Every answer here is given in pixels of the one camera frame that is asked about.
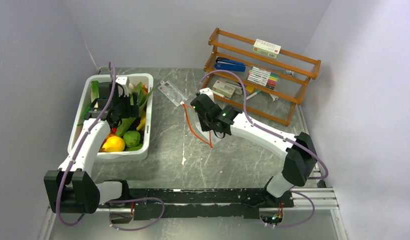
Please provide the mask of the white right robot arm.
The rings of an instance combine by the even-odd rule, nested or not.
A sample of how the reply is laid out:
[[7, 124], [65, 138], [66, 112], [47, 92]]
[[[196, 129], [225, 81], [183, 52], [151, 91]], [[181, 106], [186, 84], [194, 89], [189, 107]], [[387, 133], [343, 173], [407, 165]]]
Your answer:
[[310, 136], [283, 132], [265, 125], [230, 105], [220, 108], [207, 94], [197, 95], [190, 103], [198, 115], [203, 131], [237, 136], [264, 147], [284, 161], [280, 173], [270, 178], [264, 187], [263, 202], [275, 207], [289, 189], [302, 187], [317, 163]]

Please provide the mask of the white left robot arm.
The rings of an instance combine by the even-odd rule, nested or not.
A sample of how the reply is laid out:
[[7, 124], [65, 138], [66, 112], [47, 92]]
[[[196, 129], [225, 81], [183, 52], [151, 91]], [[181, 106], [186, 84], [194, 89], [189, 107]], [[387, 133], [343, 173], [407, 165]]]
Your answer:
[[44, 185], [54, 213], [92, 214], [100, 205], [113, 202], [124, 208], [131, 202], [125, 180], [96, 184], [90, 177], [93, 164], [105, 137], [124, 118], [140, 115], [137, 96], [132, 95], [128, 80], [101, 82], [99, 97], [84, 115], [81, 133], [74, 148], [57, 170], [49, 170]]

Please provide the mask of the green romaine lettuce leaf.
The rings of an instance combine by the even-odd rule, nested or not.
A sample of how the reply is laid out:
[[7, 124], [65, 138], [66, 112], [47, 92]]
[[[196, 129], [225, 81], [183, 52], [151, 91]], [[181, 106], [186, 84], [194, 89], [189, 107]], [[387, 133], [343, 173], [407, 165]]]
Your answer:
[[121, 110], [120, 120], [116, 129], [116, 135], [123, 137], [136, 119], [141, 117], [146, 110], [149, 96], [153, 90], [148, 91], [146, 85], [141, 81], [134, 87], [128, 96], [120, 96], [118, 107]]

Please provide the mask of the clear zip top bag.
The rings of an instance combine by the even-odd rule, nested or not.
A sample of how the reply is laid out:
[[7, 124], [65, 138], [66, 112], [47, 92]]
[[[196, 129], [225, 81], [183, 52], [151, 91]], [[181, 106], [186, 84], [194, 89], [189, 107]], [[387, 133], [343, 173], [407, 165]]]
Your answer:
[[205, 143], [210, 148], [216, 148], [223, 143], [223, 139], [219, 138], [212, 130], [204, 131], [199, 122], [199, 117], [192, 106], [184, 101], [180, 102], [184, 110], [185, 119], [190, 132], [201, 142]]

